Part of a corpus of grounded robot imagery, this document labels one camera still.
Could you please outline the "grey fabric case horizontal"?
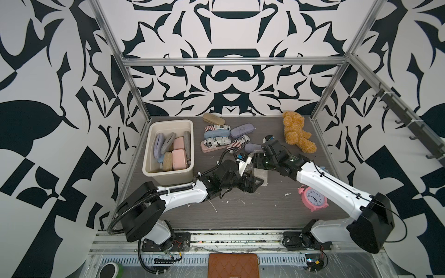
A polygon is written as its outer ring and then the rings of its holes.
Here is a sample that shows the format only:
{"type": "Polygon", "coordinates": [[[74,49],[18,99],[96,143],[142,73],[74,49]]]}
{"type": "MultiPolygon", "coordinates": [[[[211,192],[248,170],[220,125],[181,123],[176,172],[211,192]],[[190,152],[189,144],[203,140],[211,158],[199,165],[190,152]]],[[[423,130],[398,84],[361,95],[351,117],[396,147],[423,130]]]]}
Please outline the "grey fabric case horizontal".
{"type": "Polygon", "coordinates": [[[169,133],[162,144],[161,147],[161,155],[165,154],[166,152],[169,152],[170,148],[172,147],[174,141],[176,139],[176,133],[172,132],[169,133]]]}

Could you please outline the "pink hard case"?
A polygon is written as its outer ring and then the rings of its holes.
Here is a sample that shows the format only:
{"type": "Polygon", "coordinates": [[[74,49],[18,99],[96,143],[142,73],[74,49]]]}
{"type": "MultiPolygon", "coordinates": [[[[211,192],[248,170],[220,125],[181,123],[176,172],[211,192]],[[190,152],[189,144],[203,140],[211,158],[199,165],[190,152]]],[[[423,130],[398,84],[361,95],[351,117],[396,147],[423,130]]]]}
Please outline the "pink hard case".
{"type": "Polygon", "coordinates": [[[185,149],[184,137],[178,137],[178,138],[176,138],[174,140],[174,142],[173,142],[173,149],[174,150],[185,149]]]}
{"type": "Polygon", "coordinates": [[[185,149],[174,149],[172,151],[173,170],[184,170],[188,168],[187,153],[185,149]]]}

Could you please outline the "pink hard case front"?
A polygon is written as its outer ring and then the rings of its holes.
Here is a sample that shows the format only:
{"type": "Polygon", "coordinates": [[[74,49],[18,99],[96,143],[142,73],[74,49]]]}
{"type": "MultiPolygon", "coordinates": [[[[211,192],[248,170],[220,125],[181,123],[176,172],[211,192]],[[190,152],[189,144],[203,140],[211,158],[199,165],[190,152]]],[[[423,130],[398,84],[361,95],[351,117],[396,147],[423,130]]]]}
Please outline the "pink hard case front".
{"type": "Polygon", "coordinates": [[[184,137],[178,137],[178,138],[176,138],[174,140],[174,142],[173,142],[173,149],[174,150],[185,149],[184,137]]]}

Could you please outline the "grey fabric case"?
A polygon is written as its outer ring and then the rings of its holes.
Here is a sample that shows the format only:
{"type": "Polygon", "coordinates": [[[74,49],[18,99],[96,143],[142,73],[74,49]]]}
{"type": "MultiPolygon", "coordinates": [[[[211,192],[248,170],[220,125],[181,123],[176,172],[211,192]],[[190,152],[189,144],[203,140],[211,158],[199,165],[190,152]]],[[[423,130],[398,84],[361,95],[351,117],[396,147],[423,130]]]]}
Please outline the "grey fabric case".
{"type": "Polygon", "coordinates": [[[187,157],[187,162],[191,160],[191,133],[189,131],[184,132],[184,149],[187,157]]]}

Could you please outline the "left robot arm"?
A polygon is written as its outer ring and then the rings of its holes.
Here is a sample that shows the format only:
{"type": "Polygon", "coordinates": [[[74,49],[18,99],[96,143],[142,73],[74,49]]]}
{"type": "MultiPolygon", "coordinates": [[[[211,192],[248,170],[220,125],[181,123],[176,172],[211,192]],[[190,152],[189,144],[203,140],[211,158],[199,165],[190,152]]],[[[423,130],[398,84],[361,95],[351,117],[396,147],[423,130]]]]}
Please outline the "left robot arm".
{"type": "Polygon", "coordinates": [[[263,183],[262,178],[253,174],[240,174],[238,163],[226,160],[188,184],[167,187],[155,186],[152,182],[142,184],[118,205],[113,222],[121,224],[128,242],[146,237],[162,245],[174,238],[170,224],[160,220],[163,213],[192,203],[222,198],[235,188],[254,193],[263,183]]]}

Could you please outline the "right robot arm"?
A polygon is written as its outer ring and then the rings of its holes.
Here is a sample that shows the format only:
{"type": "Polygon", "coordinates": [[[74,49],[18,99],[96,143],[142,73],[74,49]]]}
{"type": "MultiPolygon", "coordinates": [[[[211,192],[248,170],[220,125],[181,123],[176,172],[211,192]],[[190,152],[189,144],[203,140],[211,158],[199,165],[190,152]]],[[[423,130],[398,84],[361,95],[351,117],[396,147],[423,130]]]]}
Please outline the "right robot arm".
{"type": "Polygon", "coordinates": [[[335,178],[303,155],[293,155],[274,136],[266,136],[257,165],[319,192],[347,213],[339,220],[312,220],[303,230],[311,243],[351,242],[377,254],[395,228],[386,195],[371,195],[335,178]]]}

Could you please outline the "cream plastic storage box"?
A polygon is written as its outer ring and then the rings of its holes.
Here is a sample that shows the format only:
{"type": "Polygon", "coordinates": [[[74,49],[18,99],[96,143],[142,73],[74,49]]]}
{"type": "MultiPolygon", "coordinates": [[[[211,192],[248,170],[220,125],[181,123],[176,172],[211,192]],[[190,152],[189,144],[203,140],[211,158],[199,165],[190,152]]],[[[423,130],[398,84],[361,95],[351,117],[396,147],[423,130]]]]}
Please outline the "cream plastic storage box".
{"type": "Polygon", "coordinates": [[[150,126],[142,173],[163,186],[192,181],[194,124],[190,120],[156,122],[150,126]]]}

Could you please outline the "purple case horizontal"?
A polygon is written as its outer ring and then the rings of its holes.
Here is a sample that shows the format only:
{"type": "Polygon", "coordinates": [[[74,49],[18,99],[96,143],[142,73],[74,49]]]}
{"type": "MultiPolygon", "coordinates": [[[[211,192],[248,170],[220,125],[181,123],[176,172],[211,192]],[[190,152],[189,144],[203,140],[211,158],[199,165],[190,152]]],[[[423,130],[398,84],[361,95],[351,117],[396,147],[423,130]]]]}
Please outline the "purple case horizontal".
{"type": "Polygon", "coordinates": [[[263,153],[264,152],[261,145],[259,145],[259,144],[252,144],[252,143],[247,143],[244,146],[244,150],[248,154],[263,153]]]}

